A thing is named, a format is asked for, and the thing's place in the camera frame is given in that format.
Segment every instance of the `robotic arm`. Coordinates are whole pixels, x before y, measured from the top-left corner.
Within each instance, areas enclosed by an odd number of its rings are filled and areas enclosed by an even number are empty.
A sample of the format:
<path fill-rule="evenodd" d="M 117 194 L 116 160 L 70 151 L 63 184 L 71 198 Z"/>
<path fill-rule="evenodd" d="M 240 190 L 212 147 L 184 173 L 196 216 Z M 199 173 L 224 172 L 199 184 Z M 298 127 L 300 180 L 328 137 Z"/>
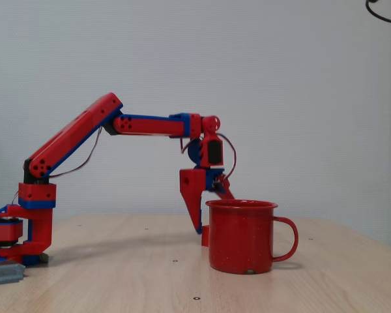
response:
<path fill-rule="evenodd" d="M 101 127 L 112 136 L 190 139 L 182 152 L 188 148 L 195 168 L 180 170 L 180 192 L 198 234 L 202 230 L 202 192 L 208 190 L 223 199 L 233 198 L 224 169 L 211 168 L 223 166 L 223 141 L 216 133 L 219 118 L 193 113 L 169 117 L 128 115 L 121 112 L 122 107 L 113 93 L 99 98 L 25 161 L 24 179 L 18 190 L 19 205 L 0 209 L 0 260 L 10 259 L 24 265 L 38 263 L 41 253 L 51 245 L 52 209 L 56 201 L 56 185 L 49 182 L 51 173 Z M 17 244 L 23 233 L 18 218 L 28 220 L 28 239 L 22 245 Z"/>

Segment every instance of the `wooden table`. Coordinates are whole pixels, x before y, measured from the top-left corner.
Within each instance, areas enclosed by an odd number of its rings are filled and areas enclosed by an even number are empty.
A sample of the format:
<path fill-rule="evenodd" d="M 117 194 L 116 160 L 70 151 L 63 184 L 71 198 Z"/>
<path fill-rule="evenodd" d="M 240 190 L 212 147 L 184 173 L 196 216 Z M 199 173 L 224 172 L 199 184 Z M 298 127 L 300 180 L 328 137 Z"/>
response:
<path fill-rule="evenodd" d="M 391 248 L 328 220 L 294 221 L 290 260 L 232 275 L 209 267 L 186 215 L 77 216 L 56 225 L 49 265 L 0 286 L 0 312 L 391 313 Z M 292 231 L 274 233 L 283 254 Z"/>

